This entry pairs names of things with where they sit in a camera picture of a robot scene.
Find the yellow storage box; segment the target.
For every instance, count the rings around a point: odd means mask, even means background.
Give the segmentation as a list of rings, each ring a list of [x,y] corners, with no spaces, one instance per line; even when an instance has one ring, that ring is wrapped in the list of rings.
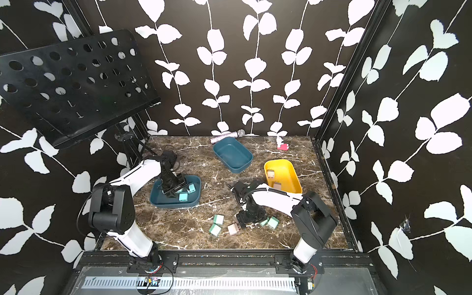
[[[267,170],[273,170],[275,172],[274,179],[267,177]],[[276,159],[267,161],[264,164],[264,172],[267,180],[267,184],[272,187],[273,182],[279,182],[283,186],[283,191],[301,194],[302,186],[297,177],[293,164],[286,159]]]

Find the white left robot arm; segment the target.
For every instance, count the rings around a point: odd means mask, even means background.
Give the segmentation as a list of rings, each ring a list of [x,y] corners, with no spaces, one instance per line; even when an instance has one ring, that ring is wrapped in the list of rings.
[[[154,242],[135,221],[134,195],[149,181],[161,181],[161,190],[167,198],[177,198],[178,191],[187,186],[182,174],[174,172],[178,156],[164,150],[137,164],[129,172],[109,183],[93,189],[90,195],[88,223],[90,227],[113,237],[135,258],[149,259]]]

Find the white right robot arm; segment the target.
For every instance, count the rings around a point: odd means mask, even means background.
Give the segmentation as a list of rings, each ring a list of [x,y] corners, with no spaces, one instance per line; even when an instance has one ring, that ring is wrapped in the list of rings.
[[[238,181],[229,189],[242,208],[235,215],[239,229],[269,224],[266,208],[281,212],[292,218],[300,236],[290,256],[290,268],[297,274],[303,274],[307,269],[321,269],[313,264],[312,258],[324,248],[338,226],[338,220],[317,193],[285,192],[262,181],[250,184]]]

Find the blue plug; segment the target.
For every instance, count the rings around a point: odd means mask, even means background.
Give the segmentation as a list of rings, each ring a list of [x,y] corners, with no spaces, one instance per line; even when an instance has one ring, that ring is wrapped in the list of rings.
[[[182,193],[179,193],[179,198],[178,200],[180,202],[187,202],[188,201],[188,197],[189,197],[189,194],[187,192],[182,192]]]
[[[189,183],[188,186],[187,186],[188,194],[193,194],[193,193],[195,193],[195,191],[196,191],[195,184],[194,183]]]

